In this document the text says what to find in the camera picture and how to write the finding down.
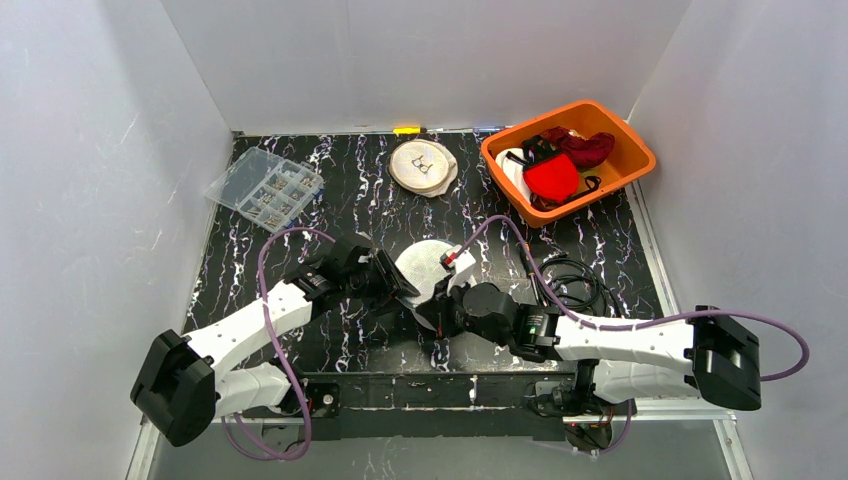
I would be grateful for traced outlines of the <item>bright red bra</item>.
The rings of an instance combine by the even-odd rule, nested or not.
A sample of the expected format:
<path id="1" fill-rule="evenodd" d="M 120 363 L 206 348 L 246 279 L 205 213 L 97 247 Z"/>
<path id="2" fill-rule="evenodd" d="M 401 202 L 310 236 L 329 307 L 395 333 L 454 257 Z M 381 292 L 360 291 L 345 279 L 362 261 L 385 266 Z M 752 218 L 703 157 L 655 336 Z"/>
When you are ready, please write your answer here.
<path id="1" fill-rule="evenodd" d="M 525 168 L 523 179 L 532 194 L 563 204 L 577 192 L 580 175 L 571 158 L 560 153 Z"/>

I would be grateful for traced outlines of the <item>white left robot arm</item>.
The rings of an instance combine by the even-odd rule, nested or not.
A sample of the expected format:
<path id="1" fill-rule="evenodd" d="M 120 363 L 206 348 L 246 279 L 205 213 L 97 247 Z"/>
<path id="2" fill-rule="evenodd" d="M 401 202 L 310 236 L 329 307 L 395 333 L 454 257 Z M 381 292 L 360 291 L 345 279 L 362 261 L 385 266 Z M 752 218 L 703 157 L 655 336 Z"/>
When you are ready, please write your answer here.
<path id="1" fill-rule="evenodd" d="M 132 403 L 174 447 L 199 437 L 219 417 L 296 398 L 304 425 L 312 407 L 292 366 L 279 354 L 258 367 L 240 363 L 281 334 L 306 326 L 348 299 L 387 309 L 418 289 L 388 253 L 359 239 L 290 270 L 268 292 L 231 315 L 180 335 L 158 335 L 130 392 Z"/>

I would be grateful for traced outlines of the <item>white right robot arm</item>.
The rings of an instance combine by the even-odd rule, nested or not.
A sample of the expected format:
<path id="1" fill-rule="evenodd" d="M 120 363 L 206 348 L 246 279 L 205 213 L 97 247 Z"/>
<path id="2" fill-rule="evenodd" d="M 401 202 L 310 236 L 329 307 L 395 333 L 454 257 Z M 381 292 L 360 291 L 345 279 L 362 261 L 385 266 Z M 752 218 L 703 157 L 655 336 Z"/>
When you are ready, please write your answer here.
<path id="1" fill-rule="evenodd" d="M 729 410 L 762 406 L 760 342 L 729 315 L 647 321 L 580 315 L 519 303 L 491 283 L 440 284 L 413 308 L 438 337 L 472 333 L 528 362 L 574 362 L 569 398 L 608 404 L 648 397 L 701 398 Z"/>

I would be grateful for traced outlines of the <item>dark red bra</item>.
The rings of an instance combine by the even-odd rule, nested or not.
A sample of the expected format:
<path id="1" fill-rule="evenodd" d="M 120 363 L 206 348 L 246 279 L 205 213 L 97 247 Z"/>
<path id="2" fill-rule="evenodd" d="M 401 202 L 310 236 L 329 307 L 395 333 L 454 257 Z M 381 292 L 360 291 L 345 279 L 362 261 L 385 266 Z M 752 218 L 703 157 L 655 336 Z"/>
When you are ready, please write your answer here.
<path id="1" fill-rule="evenodd" d="M 565 127 L 547 129 L 541 133 L 541 137 L 582 170 L 593 169 L 604 163 L 616 144 L 615 136 L 610 133 L 600 132 L 584 137 Z"/>

